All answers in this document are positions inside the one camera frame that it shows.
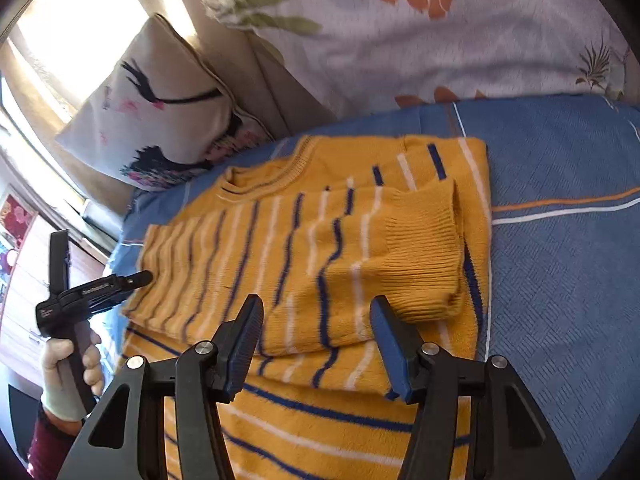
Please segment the gloved hand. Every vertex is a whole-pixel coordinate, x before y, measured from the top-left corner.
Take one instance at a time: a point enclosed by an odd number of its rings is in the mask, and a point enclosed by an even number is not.
[[[84,365],[84,382],[91,386],[96,396],[102,394],[104,388],[104,373],[100,365],[100,351],[95,345],[100,344],[100,336],[91,330],[92,345],[82,356]],[[66,392],[60,380],[60,374],[56,364],[69,357],[74,346],[69,339],[49,339],[44,346],[40,363],[42,364],[42,376],[44,379],[44,392],[42,394],[42,407],[47,414],[52,414],[59,420],[75,422],[81,420],[86,414],[79,412],[70,402],[69,392]]]

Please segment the silver bolt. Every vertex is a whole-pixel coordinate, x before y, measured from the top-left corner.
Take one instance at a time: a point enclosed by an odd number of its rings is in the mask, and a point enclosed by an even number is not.
[[[440,351],[440,347],[436,343],[422,343],[420,347],[423,354],[436,355]]]
[[[196,345],[196,352],[198,354],[208,354],[213,350],[213,343],[211,341],[200,341]]]
[[[506,357],[502,357],[501,355],[494,355],[491,358],[491,364],[496,368],[506,368],[509,362]]]
[[[140,368],[144,363],[145,360],[142,356],[134,355],[127,361],[127,366],[132,370],[135,370],[136,368]]]

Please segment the sweater sleeve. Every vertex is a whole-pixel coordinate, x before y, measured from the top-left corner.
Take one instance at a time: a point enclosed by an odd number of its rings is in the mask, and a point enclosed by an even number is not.
[[[29,450],[29,473],[34,480],[56,480],[75,439],[56,428],[40,405]]]

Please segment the blue fabric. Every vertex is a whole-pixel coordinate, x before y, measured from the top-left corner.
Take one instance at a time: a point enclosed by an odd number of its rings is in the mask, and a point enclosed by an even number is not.
[[[310,132],[479,137],[488,146],[494,207],[601,197],[494,212],[492,312],[488,319],[484,305],[478,348],[484,358],[490,327],[490,353],[514,365],[579,479],[604,471],[640,414],[638,128],[632,107],[550,96],[415,107]],[[127,244],[141,243],[150,223],[168,222],[227,166],[289,155],[296,141],[242,153],[162,193],[139,193],[111,268],[135,272],[140,247]],[[120,345],[126,320],[111,312],[106,323]]]

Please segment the hand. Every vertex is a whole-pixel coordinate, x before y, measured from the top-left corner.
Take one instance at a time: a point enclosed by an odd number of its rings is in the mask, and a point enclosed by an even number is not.
[[[100,336],[91,330],[92,345],[82,356],[84,365],[84,382],[91,386],[96,396],[102,394],[104,388],[104,374],[100,365],[100,351],[95,345],[100,344]],[[69,434],[77,434],[81,427],[80,420],[85,413],[70,402],[70,394],[66,392],[60,380],[57,364],[62,359],[69,357],[74,351],[74,346],[68,339],[49,339],[42,351],[40,362],[42,364],[42,376],[44,378],[44,392],[42,394],[42,406],[49,420],[60,430]]]

